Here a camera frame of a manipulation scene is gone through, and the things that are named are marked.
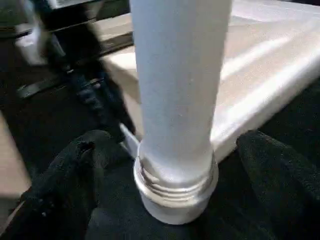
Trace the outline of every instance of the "white plastic part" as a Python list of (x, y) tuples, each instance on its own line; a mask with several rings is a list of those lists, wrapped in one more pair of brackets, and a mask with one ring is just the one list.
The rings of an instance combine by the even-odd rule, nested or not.
[[(43, 56), (43, 49), (46, 40), (46, 34), (41, 28), (41, 24), (37, 18), (34, 4), (30, 0), (22, 2), (25, 15), (31, 25), (31, 33), (20, 37), (16, 40), (15, 45), (20, 49), (23, 58), (29, 65), (40, 66), (47, 63)], [(19, 32), (24, 26), (17, 26)]]
[(131, 0), (144, 139), (134, 179), (156, 219), (185, 224), (218, 180), (210, 132), (230, 0)]
[(47, 63), (42, 56), (44, 40), (42, 31), (38, 25), (32, 28), (32, 32), (16, 40), (15, 45), (20, 49), (23, 58), (29, 65), (40, 66)]

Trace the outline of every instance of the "beige surface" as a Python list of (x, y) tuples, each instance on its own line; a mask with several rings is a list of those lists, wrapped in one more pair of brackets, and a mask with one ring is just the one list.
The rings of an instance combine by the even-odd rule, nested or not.
[(30, 179), (24, 164), (7, 124), (0, 115), (0, 196), (8, 198), (20, 196), (29, 186)]

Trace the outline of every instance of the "black cloth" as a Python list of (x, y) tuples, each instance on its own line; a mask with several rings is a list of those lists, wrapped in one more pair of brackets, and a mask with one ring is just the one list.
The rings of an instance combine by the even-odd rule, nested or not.
[[(92, 213), (86, 239), (320, 239), (320, 171), (293, 148), (260, 132), (249, 132), (237, 143), (245, 170), (228, 174), (222, 168), (207, 209), (182, 226), (147, 213), (132, 162), (106, 169), (105, 194)], [(233, 167), (229, 172), (243, 169)]]
[(104, 169), (130, 156), (105, 131), (72, 141), (34, 179), (1, 240), (81, 240), (101, 201)]

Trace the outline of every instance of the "white cylindrical post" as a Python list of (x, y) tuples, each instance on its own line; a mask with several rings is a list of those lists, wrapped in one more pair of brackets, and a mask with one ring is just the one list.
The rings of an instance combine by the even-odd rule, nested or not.
[(184, 224), (218, 179), (210, 131), (230, 0), (131, 0), (144, 139), (134, 179), (146, 209)]

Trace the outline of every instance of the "white pole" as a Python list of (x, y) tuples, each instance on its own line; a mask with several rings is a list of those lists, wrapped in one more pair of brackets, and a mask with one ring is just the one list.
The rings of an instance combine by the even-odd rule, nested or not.
[(131, 0), (144, 139), (134, 179), (168, 224), (197, 218), (216, 187), (210, 130), (231, 0)]

